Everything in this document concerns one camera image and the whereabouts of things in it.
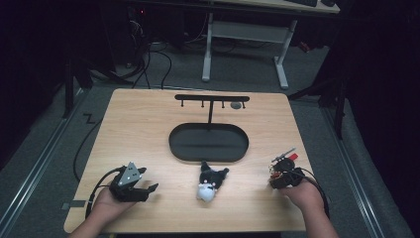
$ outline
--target wire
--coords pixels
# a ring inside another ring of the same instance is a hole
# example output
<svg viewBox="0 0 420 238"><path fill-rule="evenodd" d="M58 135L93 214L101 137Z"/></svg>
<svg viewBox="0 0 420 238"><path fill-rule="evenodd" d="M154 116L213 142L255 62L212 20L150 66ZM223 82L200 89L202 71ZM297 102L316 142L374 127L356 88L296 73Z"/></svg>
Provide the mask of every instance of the wire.
<svg viewBox="0 0 420 238"><path fill-rule="evenodd" d="M143 74L146 74L146 70L148 70L150 64L151 64L151 46L149 46L149 48L148 48L148 63L146 64L142 73L137 77L137 79L133 83L132 88L135 88L136 84L139 82L139 80L143 76ZM146 83L148 84L149 89L151 89L151 85L150 85L149 79L147 77L146 77Z"/></svg>
<svg viewBox="0 0 420 238"><path fill-rule="evenodd" d="M321 185L316 182L315 178L304 177L307 181L311 182L321 194L322 201L324 202L324 211L328 218L330 218L330 205L328 204L327 196L325 195L324 190L322 189Z"/></svg>
<svg viewBox="0 0 420 238"><path fill-rule="evenodd" d="M195 42L189 42L189 44L192 44L192 43L198 43L198 42L200 42L200 41L203 41L205 38L202 38L202 39L199 39L199 40L196 40ZM207 47L207 45L206 44L202 44L201 45L201 47L192 47L192 46L189 46L189 45L184 45L185 47L187 47L187 48L189 48L189 49L194 49L194 50L199 50L199 49L204 49L204 48L206 48Z"/></svg>
<svg viewBox="0 0 420 238"><path fill-rule="evenodd" d="M87 135L84 137L83 141L81 142L81 144L79 145L76 154L74 155L73 158L73 174L74 177L76 178L77 182L80 182L80 177L77 175L77 170L76 170L76 161L77 161L77 157L81 151L81 148L83 147L84 143L86 142L87 138L90 136L90 134L92 134L93 130L95 130L95 128L102 123L102 119L100 119L91 129L90 131L87 133Z"/></svg>
<svg viewBox="0 0 420 238"><path fill-rule="evenodd" d="M137 67L133 71L128 72L127 74L124 74L124 75L117 75L117 76L122 78L122 79L127 79L129 77L132 77L132 76L136 75L137 73L139 73L143 69L144 65L145 65L144 61L142 59L140 59L139 64L137 65ZM106 81L106 80L110 79L110 77L108 77L108 76L100 76L93 71L90 71L90 75L92 77L97 78L97 79L102 80L102 81Z"/></svg>
<svg viewBox="0 0 420 238"><path fill-rule="evenodd" d="M221 54L226 54L226 53L229 53L229 52L231 52L231 51L233 51L236 47L237 47L237 43L238 43L238 41L237 40L231 40L231 39L224 39L224 41L221 41L221 42L233 42L232 43L232 47L230 48L230 49L228 49L228 50L226 50L226 51L217 51L216 49L215 49L215 47L212 47L212 51L213 52L215 52L215 53L221 53Z"/></svg>
<svg viewBox="0 0 420 238"><path fill-rule="evenodd" d="M195 38L194 38L193 40L191 40L191 41L185 42L185 44L188 44L188 43L193 43L193 42L196 42L196 41L201 41L202 39L205 39L205 38L201 38L201 39L199 39L199 38L203 35L204 29L206 28L206 23L207 23L207 19L208 19L208 17L209 17L209 14L207 13L207 14L206 14L206 17L204 18L203 27L201 28L201 31L200 31L200 33L197 35L197 37L195 37Z"/></svg>
<svg viewBox="0 0 420 238"><path fill-rule="evenodd" d="M161 53L161 52L152 52L152 53L160 54L160 55L166 57L169 60L169 68L167 69L166 74L164 75L163 79L160 82L160 89L163 90L164 80L166 79L167 75L169 74L170 70L172 69L172 60L170 59L170 57L168 55L166 55L164 53Z"/></svg>
<svg viewBox="0 0 420 238"><path fill-rule="evenodd" d="M89 216L90 212L92 211L93 199L95 198L95 193L96 193L96 190L97 190L99 187L104 186L104 185L101 185L102 181L103 181L106 177L108 177L109 175L111 175L111 174L113 174L113 173L115 173L115 172L123 172L123 171L124 171L124 169L125 169L125 167L124 167L124 166L122 166L122 167L120 167L120 168L117 168L117 169L114 169L114 170L112 170L112 171L108 172L107 174L105 174L105 176L103 176L103 177L102 177L102 179L100 179L100 180L99 180L99 182L98 182L98 183L95 185L95 187L93 188L93 191L92 191L92 193L91 193L91 194L90 194L90 196L89 196L89 200L87 201L86 213L85 213L85 217L84 217L84 218L87 218L87 217Z"/></svg>
<svg viewBox="0 0 420 238"><path fill-rule="evenodd" d="M241 47L259 49L259 48L272 46L272 45L274 45L274 43L263 42L263 43L259 43L257 46L253 46L252 44L249 43L249 41L238 41L238 45L241 46Z"/></svg>
<svg viewBox="0 0 420 238"><path fill-rule="evenodd" d="M304 172L308 173L309 175L311 175L315 179L315 181L318 182L318 180L316 180L314 174L312 174L310 171L302 169L302 168L300 168L300 169L303 170Z"/></svg>

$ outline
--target human hand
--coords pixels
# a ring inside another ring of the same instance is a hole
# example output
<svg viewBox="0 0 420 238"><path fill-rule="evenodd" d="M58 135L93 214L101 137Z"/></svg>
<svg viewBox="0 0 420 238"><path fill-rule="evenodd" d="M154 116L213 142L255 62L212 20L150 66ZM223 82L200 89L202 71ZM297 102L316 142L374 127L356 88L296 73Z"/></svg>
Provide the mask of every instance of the human hand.
<svg viewBox="0 0 420 238"><path fill-rule="evenodd" d="M117 219L134 204L136 203L118 201L112 195L109 187L104 187L99 192L89 216L68 237L97 237L106 225Z"/></svg>
<svg viewBox="0 0 420 238"><path fill-rule="evenodd" d="M90 215L100 216L102 217L102 222L108 224L135 204L136 202L121 202L117 200L112 195L109 187L104 187L99 192L95 203L93 203Z"/></svg>
<svg viewBox="0 0 420 238"><path fill-rule="evenodd" d="M317 187L306 179L303 179L300 185L282 188L280 192L288 196L302 211L317 208L324 209L324 201Z"/></svg>

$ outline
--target black oval tray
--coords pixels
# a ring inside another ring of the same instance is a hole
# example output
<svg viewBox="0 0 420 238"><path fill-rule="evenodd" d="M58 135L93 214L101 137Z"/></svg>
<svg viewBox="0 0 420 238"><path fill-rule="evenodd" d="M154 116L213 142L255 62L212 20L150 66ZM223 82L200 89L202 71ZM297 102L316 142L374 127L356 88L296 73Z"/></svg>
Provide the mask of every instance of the black oval tray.
<svg viewBox="0 0 420 238"><path fill-rule="evenodd" d="M218 123L185 123L169 135L169 146L188 162L235 162L247 152L249 139L239 127Z"/></svg>

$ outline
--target robotic arm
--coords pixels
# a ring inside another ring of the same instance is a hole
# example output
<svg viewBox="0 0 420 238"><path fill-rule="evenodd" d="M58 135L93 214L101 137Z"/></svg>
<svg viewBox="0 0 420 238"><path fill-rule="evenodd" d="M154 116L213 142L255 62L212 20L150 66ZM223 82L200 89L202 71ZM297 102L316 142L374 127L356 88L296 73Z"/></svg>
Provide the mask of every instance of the robotic arm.
<svg viewBox="0 0 420 238"><path fill-rule="evenodd" d="M269 172L271 176L269 177L269 184L274 189L281 189L285 188L289 185L298 186L302 182L303 179L308 180L312 183L320 192L322 200L324 201L324 210L328 217L330 217L330 208L327 200L327 196L322 189L321 185L319 185L318 181L315 177L308 171L302 168L296 168L293 162L294 159L297 158L297 155L292 155L290 157L286 157L287 154L294 151L295 149L292 148L290 151L282 154L279 157L276 157L271 162L275 164L271 164L269 166ZM303 171L311 174L313 178L307 177Z"/></svg>
<svg viewBox="0 0 420 238"><path fill-rule="evenodd" d="M158 183L148 188L134 188L145 171L146 168L136 169L136 166L130 162L123 174L119 173L114 177L109 190L119 201L146 201L149 194L157 189Z"/></svg>

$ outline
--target table leg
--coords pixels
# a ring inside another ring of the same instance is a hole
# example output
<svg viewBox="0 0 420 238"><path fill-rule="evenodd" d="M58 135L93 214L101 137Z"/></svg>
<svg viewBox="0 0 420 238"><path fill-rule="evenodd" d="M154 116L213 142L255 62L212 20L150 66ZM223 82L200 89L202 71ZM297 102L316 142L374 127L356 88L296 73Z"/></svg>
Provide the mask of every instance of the table leg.
<svg viewBox="0 0 420 238"><path fill-rule="evenodd" d="M274 57L275 68L277 69L277 76L280 82L281 89L288 89L287 78L284 73L283 61L287 53L287 49L290 45L291 38L293 37L294 29L296 28L297 20L293 20L288 28L280 56Z"/></svg>
<svg viewBox="0 0 420 238"><path fill-rule="evenodd" d="M203 81L210 80L210 70L211 70L211 40L213 34L213 13L209 13L209 23L207 28L207 47L206 54L204 56L204 65L203 65Z"/></svg>

